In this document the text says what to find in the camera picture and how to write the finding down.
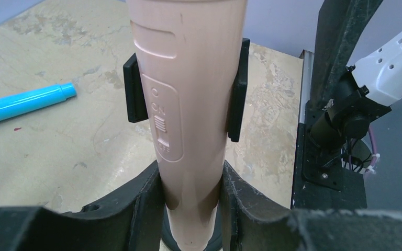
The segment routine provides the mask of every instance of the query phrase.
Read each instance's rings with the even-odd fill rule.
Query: blue marker cap
[[[0,98],[0,121],[76,96],[72,83],[55,84],[41,89]]]

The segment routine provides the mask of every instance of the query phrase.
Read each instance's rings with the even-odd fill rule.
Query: cylindrical handle
[[[203,250],[247,0],[127,3],[171,232],[181,250]]]
[[[76,96],[72,83],[55,84],[25,93],[0,98],[0,121]]]

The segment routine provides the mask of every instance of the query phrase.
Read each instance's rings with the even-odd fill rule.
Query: black metal bracket
[[[308,104],[306,123],[298,124],[291,208],[319,210],[367,208],[364,179],[361,174],[344,169],[341,165],[331,166],[328,169],[317,167],[316,160],[320,150],[312,144],[308,130],[323,112],[311,112]]]
[[[341,166],[341,154],[339,152],[330,153],[313,144],[310,137],[310,128],[325,111],[312,110],[309,105],[310,103],[306,105],[306,137],[302,144],[304,147],[303,152],[305,153],[303,155],[303,177],[311,183],[341,191],[344,186],[344,169]],[[331,157],[329,156],[340,157],[338,161],[324,168],[324,163],[320,163],[319,160],[321,158],[330,159]]]
[[[232,142],[238,142],[240,139],[248,82],[249,47],[250,40],[243,38],[238,70],[233,81],[228,115],[228,136]],[[127,117],[129,122],[137,123],[149,119],[136,54],[133,54],[122,68],[124,71]]]

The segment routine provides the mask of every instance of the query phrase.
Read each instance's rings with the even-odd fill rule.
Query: black cable
[[[351,140],[349,138],[346,138],[346,149],[347,149],[347,153],[349,155],[348,159],[349,159],[349,170],[353,171],[353,166],[352,166],[352,144],[351,144]]]
[[[355,147],[355,145],[358,143],[358,140],[359,140],[359,139],[356,139],[355,142],[352,144],[352,150],[353,150],[353,148]]]
[[[369,158],[370,158],[371,156],[372,156],[372,153],[370,153],[369,156],[368,156],[365,160],[363,160],[363,161],[361,162],[361,165],[357,165],[357,166],[354,168],[354,171],[359,167],[360,169],[358,169],[358,172],[357,172],[357,173],[360,173],[361,170],[364,168],[364,163],[370,162]]]
[[[361,167],[359,170],[364,167],[364,163],[362,162],[362,160],[354,156],[352,157],[352,165],[356,165],[353,169],[354,172],[356,172],[359,167]]]
[[[342,148],[343,153],[341,154],[341,160],[344,161],[344,169],[346,169],[346,166],[348,165],[348,161],[344,159],[344,156],[347,154],[347,150],[345,147]]]

